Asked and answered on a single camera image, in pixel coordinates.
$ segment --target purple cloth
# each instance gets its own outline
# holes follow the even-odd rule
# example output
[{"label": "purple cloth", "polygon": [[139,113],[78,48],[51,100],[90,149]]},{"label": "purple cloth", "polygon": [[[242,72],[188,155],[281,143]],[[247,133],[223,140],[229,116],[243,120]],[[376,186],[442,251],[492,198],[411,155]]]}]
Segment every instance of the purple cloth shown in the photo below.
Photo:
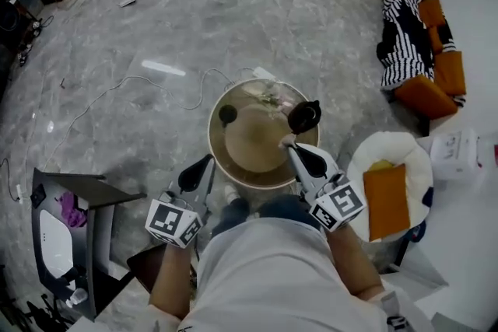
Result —
[{"label": "purple cloth", "polygon": [[86,224],[86,213],[76,207],[75,195],[66,191],[58,199],[62,207],[61,216],[69,227],[83,227]]}]

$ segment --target orange cushion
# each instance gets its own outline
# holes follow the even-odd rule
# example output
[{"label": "orange cushion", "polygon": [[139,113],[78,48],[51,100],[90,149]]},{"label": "orange cushion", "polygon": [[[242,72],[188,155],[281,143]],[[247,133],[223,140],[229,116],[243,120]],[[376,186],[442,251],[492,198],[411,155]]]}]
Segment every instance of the orange cushion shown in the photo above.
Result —
[{"label": "orange cushion", "polygon": [[430,28],[446,23],[439,0],[422,0],[419,3],[420,19]]},{"label": "orange cushion", "polygon": [[457,106],[434,82],[423,75],[417,75],[395,90],[395,96],[408,108],[429,119],[456,114]]},{"label": "orange cushion", "polygon": [[449,96],[467,93],[461,51],[448,51],[434,56],[434,83]]},{"label": "orange cushion", "polygon": [[434,54],[439,54],[443,51],[443,43],[439,38],[439,33],[437,32],[437,26],[429,28],[429,39],[430,46],[433,49]]},{"label": "orange cushion", "polygon": [[404,164],[363,174],[370,214],[370,241],[410,228],[405,175]]}]

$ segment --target marble floor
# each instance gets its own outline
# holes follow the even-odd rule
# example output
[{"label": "marble floor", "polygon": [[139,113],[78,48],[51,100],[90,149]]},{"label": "marble floor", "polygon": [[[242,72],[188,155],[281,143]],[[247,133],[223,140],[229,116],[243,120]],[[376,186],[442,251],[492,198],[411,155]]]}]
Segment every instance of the marble floor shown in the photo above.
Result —
[{"label": "marble floor", "polygon": [[[379,90],[382,0],[77,0],[51,6],[53,23],[13,72],[0,106],[0,155],[9,158],[11,188],[30,185],[33,168],[99,173],[128,192],[155,197],[174,167],[208,151],[209,111],[227,82],[206,77],[199,108],[183,110],[147,82],[128,80],[73,119],[127,75],[147,73],[145,59],[186,71],[155,77],[178,102],[199,96],[202,73],[218,68],[233,80],[261,66],[321,101],[321,147],[337,156],[366,131],[410,130],[413,118],[388,104]],[[37,277],[29,204],[10,201],[0,180],[0,263],[22,302],[43,292]],[[223,203],[217,174],[210,198],[214,220]],[[150,243],[143,229],[149,199],[118,206],[112,259],[124,265]],[[133,281],[99,317],[112,330],[129,330],[147,294]]]}]

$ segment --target jeans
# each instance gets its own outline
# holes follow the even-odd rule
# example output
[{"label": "jeans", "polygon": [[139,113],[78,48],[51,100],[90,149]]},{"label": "jeans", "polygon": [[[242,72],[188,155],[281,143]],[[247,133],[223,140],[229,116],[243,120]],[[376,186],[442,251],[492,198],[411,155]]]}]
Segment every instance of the jeans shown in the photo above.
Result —
[{"label": "jeans", "polygon": [[[212,237],[236,225],[242,224],[249,216],[249,202],[243,198],[237,198],[225,206],[221,212],[219,224],[212,229]],[[320,231],[318,220],[309,215],[300,198],[297,195],[284,194],[273,198],[270,202],[264,203],[258,209],[259,217],[286,218],[295,222],[308,224]]]}]

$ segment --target white seat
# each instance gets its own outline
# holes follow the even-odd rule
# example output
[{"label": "white seat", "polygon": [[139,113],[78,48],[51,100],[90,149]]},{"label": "white seat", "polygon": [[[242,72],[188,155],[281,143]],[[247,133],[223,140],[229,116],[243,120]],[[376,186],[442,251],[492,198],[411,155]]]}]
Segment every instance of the white seat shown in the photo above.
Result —
[{"label": "white seat", "polygon": [[[356,181],[361,187],[363,195],[365,194],[363,174],[372,164],[381,160],[387,160],[395,166],[405,164],[410,228],[417,226],[429,214],[429,208],[422,203],[427,190],[433,186],[433,171],[429,155],[409,133],[391,131],[374,133],[359,145],[352,156],[347,171],[348,178]],[[368,205],[350,222],[350,225],[359,238],[370,242]],[[391,241],[406,231],[371,242]]]}]

